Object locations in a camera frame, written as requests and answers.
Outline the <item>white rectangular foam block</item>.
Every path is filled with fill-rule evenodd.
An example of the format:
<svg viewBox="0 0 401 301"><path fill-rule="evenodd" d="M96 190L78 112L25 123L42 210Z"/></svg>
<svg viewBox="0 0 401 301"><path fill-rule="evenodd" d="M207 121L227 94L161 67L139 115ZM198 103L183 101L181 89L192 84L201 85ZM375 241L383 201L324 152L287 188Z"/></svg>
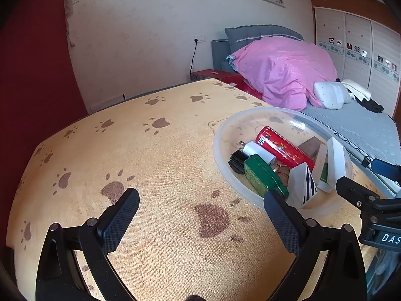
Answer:
<svg viewBox="0 0 401 301"><path fill-rule="evenodd" d="M330 138L327 147L327 179L326 182L320 180L317 187L325 193L330 193L336 188L338 179L353 178L353 168L348 152L336 138Z"/></svg>

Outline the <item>zebra striped triangular block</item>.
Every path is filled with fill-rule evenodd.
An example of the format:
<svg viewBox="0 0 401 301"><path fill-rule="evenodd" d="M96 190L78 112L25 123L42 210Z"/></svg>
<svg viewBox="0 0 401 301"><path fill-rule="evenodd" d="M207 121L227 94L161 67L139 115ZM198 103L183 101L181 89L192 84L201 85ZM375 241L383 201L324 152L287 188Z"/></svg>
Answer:
<svg viewBox="0 0 401 301"><path fill-rule="evenodd" d="M289 171L287 203L296 209L303 208L317 196L317 186L306 162Z"/></svg>

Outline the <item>dark brown wooden block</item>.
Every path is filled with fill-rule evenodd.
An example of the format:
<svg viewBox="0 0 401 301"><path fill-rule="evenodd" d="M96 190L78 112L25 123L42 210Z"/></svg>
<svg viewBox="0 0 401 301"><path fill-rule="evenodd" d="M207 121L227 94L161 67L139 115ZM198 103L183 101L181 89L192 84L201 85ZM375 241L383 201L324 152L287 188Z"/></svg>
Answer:
<svg viewBox="0 0 401 301"><path fill-rule="evenodd" d="M298 148L308 155L309 158L314 159L320 149L320 145L322 144L323 142L317 137L311 137L310 139L301 143Z"/></svg>

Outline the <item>gold ring keychain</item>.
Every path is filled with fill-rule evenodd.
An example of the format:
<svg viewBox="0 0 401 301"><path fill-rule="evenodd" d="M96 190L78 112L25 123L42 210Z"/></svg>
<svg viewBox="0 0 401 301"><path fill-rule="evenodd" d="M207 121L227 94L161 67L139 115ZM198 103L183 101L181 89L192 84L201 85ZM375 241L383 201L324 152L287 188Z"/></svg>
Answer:
<svg viewBox="0 0 401 301"><path fill-rule="evenodd" d="M285 187L288 185L290 168L286 165L274 165L273 170Z"/></svg>

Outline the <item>red cylindrical can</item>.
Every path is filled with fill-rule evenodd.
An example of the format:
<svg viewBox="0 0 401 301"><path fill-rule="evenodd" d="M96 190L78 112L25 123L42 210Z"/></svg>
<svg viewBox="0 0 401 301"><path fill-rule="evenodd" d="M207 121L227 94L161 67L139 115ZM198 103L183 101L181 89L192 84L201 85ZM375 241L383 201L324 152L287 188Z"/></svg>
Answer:
<svg viewBox="0 0 401 301"><path fill-rule="evenodd" d="M272 153L278 161L290 169L306 162L309 170L313 170L315 162L270 126L261 129L255 142Z"/></svg>

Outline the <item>green bottle-shaped tin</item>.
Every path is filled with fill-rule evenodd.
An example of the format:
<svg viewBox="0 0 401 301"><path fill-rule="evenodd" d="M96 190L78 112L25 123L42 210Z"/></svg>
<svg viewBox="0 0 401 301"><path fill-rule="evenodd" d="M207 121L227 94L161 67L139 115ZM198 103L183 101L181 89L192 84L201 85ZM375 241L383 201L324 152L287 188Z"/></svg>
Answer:
<svg viewBox="0 0 401 301"><path fill-rule="evenodd" d="M258 195L264 197L267 191L275 190L284 198L289 197L289 192L280 177L259 155L250 156L243 164L245 177Z"/></svg>

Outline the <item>white usb charger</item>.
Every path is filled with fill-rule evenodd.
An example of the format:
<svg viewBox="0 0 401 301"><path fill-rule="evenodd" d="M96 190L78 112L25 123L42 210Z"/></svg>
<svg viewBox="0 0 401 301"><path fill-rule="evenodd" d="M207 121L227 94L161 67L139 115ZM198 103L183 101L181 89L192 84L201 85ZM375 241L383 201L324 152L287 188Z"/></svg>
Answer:
<svg viewBox="0 0 401 301"><path fill-rule="evenodd" d="M262 146L255 143L254 141L250 141L248 143L241 141L240 145L242 146L242 152L246 156L250 157L250 156L258 155L268 165L272 165L272 163L275 162L275 160L276 160L275 156L272 153L268 152Z"/></svg>

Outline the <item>black ribbed plastic cap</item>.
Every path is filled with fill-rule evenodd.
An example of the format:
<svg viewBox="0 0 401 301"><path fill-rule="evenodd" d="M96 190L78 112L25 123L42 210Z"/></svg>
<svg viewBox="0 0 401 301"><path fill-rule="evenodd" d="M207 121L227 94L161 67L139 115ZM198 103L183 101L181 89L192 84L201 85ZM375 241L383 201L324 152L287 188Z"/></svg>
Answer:
<svg viewBox="0 0 401 301"><path fill-rule="evenodd" d="M245 174L244 162L247 159L248 159L248 156L245 153L243 153L241 150L237 150L233 154L230 155L228 164L235 173L244 175Z"/></svg>

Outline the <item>black phone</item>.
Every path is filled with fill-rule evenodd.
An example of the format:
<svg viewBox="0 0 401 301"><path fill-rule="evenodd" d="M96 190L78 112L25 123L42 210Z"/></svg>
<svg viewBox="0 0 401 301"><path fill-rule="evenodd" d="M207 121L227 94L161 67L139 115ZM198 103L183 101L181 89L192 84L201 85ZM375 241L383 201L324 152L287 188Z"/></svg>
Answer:
<svg viewBox="0 0 401 301"><path fill-rule="evenodd" d="M70 267L71 267L71 276L73 278L74 284L77 286L78 289L81 291L87 292L86 289L86 283L84 281L84 278L82 276L79 263L77 260L77 254L75 250L71 251L71 261L70 261Z"/></svg>

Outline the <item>black clothes on bed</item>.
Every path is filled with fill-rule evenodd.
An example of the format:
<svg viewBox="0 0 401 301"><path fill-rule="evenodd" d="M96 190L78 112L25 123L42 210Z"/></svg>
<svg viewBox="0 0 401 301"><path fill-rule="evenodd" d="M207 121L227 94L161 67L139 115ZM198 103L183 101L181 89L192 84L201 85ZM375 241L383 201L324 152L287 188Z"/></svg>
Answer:
<svg viewBox="0 0 401 301"><path fill-rule="evenodd" d="M369 99L367 100L366 98L363 98L361 101L359 99L356 99L356 101L365 109L368 111L371 111L373 113L382 113L384 111L384 108L382 105L378 104L376 101Z"/></svg>

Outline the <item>cream folded cloth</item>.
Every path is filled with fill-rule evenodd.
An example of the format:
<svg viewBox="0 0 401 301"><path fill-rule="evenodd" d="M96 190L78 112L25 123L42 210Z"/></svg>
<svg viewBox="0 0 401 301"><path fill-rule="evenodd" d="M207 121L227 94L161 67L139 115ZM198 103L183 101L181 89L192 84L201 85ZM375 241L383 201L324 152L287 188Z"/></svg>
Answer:
<svg viewBox="0 0 401 301"><path fill-rule="evenodd" d="M341 84L350 92L350 95L356 101L362 102L363 100L371 100L372 94L363 86L353 80L345 79Z"/></svg>

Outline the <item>yellow paw print blanket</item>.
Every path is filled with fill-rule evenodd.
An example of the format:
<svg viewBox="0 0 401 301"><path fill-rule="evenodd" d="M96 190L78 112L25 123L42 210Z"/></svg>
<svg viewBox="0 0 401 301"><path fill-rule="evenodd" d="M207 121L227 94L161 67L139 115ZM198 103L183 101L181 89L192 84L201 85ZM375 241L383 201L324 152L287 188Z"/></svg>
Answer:
<svg viewBox="0 0 401 301"><path fill-rule="evenodd" d="M36 142L7 232L22 295L35 299L52 223L82 225L135 188L139 210L109 258L136 299L268 299L294 256L264 210L229 185L213 152L218 128L247 109L262 117L234 127L223 142L230 152L265 126L295 145L329 138L312 120L205 80L126 101Z"/></svg>

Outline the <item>clear plastic bowl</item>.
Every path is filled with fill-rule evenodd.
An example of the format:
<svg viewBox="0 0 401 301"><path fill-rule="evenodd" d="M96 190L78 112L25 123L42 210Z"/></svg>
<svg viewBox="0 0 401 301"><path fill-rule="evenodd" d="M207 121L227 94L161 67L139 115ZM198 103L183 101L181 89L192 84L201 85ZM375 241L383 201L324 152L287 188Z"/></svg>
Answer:
<svg viewBox="0 0 401 301"><path fill-rule="evenodd" d="M262 181L245 161L259 160L271 186L305 218L336 213L345 199L336 181L353 178L353 165L340 140L309 116L288 109L259 107L209 123L213 154L223 178L246 201L264 207Z"/></svg>

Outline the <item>pink quilt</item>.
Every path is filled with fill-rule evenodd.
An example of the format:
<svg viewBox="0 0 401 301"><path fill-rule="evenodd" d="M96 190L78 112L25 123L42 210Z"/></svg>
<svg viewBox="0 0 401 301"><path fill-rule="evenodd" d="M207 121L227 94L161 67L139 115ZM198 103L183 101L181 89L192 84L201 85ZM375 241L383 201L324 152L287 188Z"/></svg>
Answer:
<svg viewBox="0 0 401 301"><path fill-rule="evenodd" d="M230 66L262 93L273 107L294 111L308 104L323 105L315 96L315 82L333 82L337 71L329 54L319 46L287 37L263 37L227 57Z"/></svg>

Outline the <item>red curtain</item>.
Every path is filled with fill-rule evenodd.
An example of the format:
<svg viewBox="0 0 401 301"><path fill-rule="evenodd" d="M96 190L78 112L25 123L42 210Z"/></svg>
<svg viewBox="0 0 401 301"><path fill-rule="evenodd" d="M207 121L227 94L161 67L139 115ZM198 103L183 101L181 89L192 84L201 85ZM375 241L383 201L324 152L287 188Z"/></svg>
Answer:
<svg viewBox="0 0 401 301"><path fill-rule="evenodd" d="M1 245L36 147L87 115L73 73L65 0L1 0Z"/></svg>

